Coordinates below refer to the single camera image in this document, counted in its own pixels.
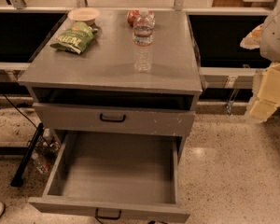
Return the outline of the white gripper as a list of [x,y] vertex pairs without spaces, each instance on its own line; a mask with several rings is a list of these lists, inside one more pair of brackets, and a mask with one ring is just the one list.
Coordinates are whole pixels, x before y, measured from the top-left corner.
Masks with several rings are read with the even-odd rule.
[[248,116],[266,121],[280,106],[280,0],[262,24],[255,27],[240,43],[243,49],[258,49],[271,62],[262,73],[260,84],[253,90]]

